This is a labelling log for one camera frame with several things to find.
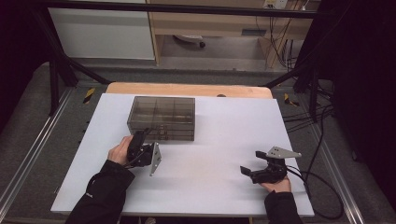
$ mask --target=hand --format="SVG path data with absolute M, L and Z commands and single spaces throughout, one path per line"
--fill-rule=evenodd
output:
M 108 151 L 107 159 L 110 161 L 114 161 L 120 165 L 125 165 L 126 163 L 128 163 L 128 159 L 127 159 L 128 146 L 133 138 L 134 138 L 133 135 L 123 137 L 119 145 L 111 148 Z
M 275 184 L 260 183 L 260 185 L 267 189 L 268 192 L 291 192 L 291 183 L 287 175 L 285 176 L 285 178 L 283 178 L 283 180 L 276 182 Z

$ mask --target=white wall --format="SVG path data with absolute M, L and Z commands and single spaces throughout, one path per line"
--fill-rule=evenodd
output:
M 49 13 L 70 57 L 154 60 L 147 12 L 50 8 Z

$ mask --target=gray floor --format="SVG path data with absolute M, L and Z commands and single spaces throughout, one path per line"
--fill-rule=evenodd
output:
M 262 71 L 261 66 L 265 64 L 265 61 L 258 50 L 257 40 L 214 37 L 206 38 L 205 42 L 205 52 L 201 52 L 198 46 L 178 43 L 178 40 L 168 37 L 163 49 L 163 65 L 142 66 L 137 64 L 114 68 L 119 64 L 109 63 L 106 66 L 95 64 L 92 70 L 103 77 L 117 81 L 248 86 L 257 86 L 279 76 L 279 73 L 274 71 Z M 91 80 L 83 75 L 79 75 L 79 77 L 83 79 L 82 85 L 73 90 L 64 113 L 7 213 L 8 221 L 18 218 L 19 221 L 25 222 L 33 220 L 32 223 L 45 223 L 46 220 L 49 220 L 49 223 L 55 223 L 55 220 L 62 222 L 65 219 L 63 215 L 50 212 L 50 207 L 56 196 L 54 191 L 63 182 L 78 149 L 78 141 L 82 139 L 83 131 L 89 125 L 87 121 L 91 119 L 100 93 L 106 90 L 106 86 L 94 85 L 95 93 L 90 103 L 84 105 L 82 101 L 90 87 L 87 83 L 91 83 Z M 281 87 L 273 89 L 273 95 L 279 102 L 283 116 L 304 112 L 300 106 L 284 104 L 285 92 L 290 95 L 291 100 L 298 101 L 297 95 L 289 88 L 292 84 L 293 80 L 288 80 Z M 319 101 L 322 105 L 328 104 L 324 98 L 319 98 Z M 7 183 L 17 171 L 19 164 L 38 136 L 48 118 L 49 111 L 49 71 L 47 66 L 42 66 L 35 72 L 18 108 L 0 136 L 0 158 L 2 158 L 0 161 L 2 170 L 0 190 L 2 192 L 6 189 Z M 289 128 L 298 123 L 286 123 L 286 127 Z M 352 160 L 350 148 L 338 125 L 337 118 L 327 117 L 324 122 L 324 130 L 325 140 L 343 171 L 344 178 L 352 190 L 353 197 L 366 223 L 396 223 L 394 211 L 374 182 L 365 164 Z M 311 129 L 307 127 L 290 133 L 290 141 L 294 151 L 304 155 L 297 162 L 301 170 L 306 170 L 317 145 Z M 313 172 L 331 182 L 320 154 L 315 161 Z M 328 188 L 313 177 L 310 178 L 310 188 L 314 208 L 328 216 L 335 215 L 339 210 L 339 205 Z M 266 218 L 255 218 L 254 222 L 266 223 Z M 338 220 L 327 220 L 315 216 L 305 217 L 304 222 L 348 223 L 348 219 L 343 216 Z

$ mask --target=wooden panel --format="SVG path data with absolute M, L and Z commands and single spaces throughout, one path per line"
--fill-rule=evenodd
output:
M 272 99 L 268 88 L 247 86 L 217 86 L 217 85 L 186 85 L 186 84 L 157 84 L 114 82 L 108 85 L 106 93 L 128 94 L 158 94 L 158 95 L 191 95 L 191 96 L 218 96 L 247 97 Z

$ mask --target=person's left hand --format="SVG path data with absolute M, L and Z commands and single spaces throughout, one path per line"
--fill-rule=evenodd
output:
M 111 148 L 108 151 L 107 159 L 110 161 L 114 161 L 120 165 L 125 165 L 126 163 L 128 163 L 128 159 L 127 159 L 128 146 L 133 138 L 134 138 L 133 135 L 123 137 L 119 145 Z

